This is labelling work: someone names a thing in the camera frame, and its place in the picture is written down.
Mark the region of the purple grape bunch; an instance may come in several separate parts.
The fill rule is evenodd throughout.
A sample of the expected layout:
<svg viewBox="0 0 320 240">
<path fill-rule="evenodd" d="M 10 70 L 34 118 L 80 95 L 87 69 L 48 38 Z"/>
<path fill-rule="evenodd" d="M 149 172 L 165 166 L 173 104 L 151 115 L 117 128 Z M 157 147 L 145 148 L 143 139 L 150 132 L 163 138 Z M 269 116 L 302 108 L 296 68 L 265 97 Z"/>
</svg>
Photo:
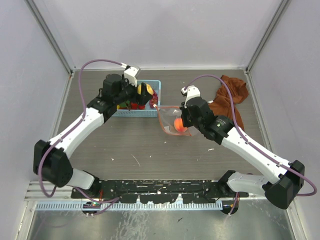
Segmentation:
<svg viewBox="0 0 320 240">
<path fill-rule="evenodd" d="M 156 91 L 153 91 L 152 99 L 149 101 L 149 106 L 151 109 L 154 109 L 158 105 L 159 97 Z"/>
</svg>

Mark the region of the light blue plastic basket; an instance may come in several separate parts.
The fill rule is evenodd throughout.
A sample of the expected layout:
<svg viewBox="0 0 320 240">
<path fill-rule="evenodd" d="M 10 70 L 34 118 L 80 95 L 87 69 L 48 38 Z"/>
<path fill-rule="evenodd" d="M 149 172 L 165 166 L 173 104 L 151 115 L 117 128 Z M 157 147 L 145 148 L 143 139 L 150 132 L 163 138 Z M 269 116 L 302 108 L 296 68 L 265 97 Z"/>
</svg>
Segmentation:
<svg viewBox="0 0 320 240">
<path fill-rule="evenodd" d="M 149 84 L 154 92 L 157 94 L 157 102 L 156 105 L 161 104 L 161 91 L 162 91 L 162 83 L 160 80 L 138 80 L 138 84 L 146 83 Z M 133 117 L 133 118 L 157 118 L 158 112 L 156 108 L 152 108 L 149 102 L 145 105 L 144 109 L 118 109 L 112 117 Z"/>
</svg>

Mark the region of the orange peach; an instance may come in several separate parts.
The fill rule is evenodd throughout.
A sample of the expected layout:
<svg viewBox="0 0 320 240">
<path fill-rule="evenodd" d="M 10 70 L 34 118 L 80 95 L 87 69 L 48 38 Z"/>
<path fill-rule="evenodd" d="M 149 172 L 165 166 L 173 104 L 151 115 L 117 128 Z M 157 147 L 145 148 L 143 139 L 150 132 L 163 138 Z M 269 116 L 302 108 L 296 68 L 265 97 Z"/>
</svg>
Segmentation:
<svg viewBox="0 0 320 240">
<path fill-rule="evenodd" d="M 176 118 L 173 122 L 174 128 L 179 133 L 184 133 L 188 128 L 184 127 L 182 118 Z"/>
</svg>

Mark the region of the clear zip top bag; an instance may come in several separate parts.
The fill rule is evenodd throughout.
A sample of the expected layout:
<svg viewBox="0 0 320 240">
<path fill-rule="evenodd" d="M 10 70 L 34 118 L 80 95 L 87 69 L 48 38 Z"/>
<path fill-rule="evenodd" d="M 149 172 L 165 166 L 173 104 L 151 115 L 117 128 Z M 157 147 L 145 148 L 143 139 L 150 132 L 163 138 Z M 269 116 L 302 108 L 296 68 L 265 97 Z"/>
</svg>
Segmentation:
<svg viewBox="0 0 320 240">
<path fill-rule="evenodd" d="M 174 128 L 174 120 L 182 118 L 182 111 L 179 106 L 156 105 L 159 124 L 162 130 L 172 136 L 189 136 L 193 137 L 198 134 L 198 130 L 194 127 L 186 127 L 185 132 L 177 132 Z"/>
</svg>

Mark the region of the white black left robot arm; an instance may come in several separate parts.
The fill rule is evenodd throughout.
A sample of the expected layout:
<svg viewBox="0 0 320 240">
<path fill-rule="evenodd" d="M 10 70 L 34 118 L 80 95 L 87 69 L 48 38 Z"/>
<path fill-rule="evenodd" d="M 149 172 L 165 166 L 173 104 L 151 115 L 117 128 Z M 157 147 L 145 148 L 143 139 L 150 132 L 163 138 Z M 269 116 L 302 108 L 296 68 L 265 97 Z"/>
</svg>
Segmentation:
<svg viewBox="0 0 320 240">
<path fill-rule="evenodd" d="M 120 104 L 146 105 L 154 91 L 147 83 L 132 84 L 127 77 L 109 74 L 98 95 L 85 106 L 83 113 L 65 130 L 49 141 L 39 140 L 34 146 L 33 172 L 41 181 L 55 187 L 82 189 L 88 198 L 100 193 L 99 179 L 84 170 L 73 168 L 70 157 L 76 148 L 97 128 L 116 113 Z"/>
</svg>

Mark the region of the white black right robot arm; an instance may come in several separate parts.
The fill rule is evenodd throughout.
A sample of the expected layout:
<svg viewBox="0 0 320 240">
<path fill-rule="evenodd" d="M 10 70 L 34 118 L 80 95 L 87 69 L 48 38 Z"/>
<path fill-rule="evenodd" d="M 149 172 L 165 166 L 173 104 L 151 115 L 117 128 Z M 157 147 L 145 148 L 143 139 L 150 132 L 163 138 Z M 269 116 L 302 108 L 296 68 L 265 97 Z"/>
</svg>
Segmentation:
<svg viewBox="0 0 320 240">
<path fill-rule="evenodd" d="M 214 115 L 207 101 L 200 96 L 187 97 L 180 109 L 185 127 L 195 127 L 206 139 L 238 154 L 261 173 L 249 175 L 227 171 L 219 180 L 219 191 L 223 196 L 246 192 L 265 196 L 280 209 L 289 207 L 304 185 L 303 163 L 289 162 L 273 154 L 237 129 L 228 117 Z"/>
</svg>

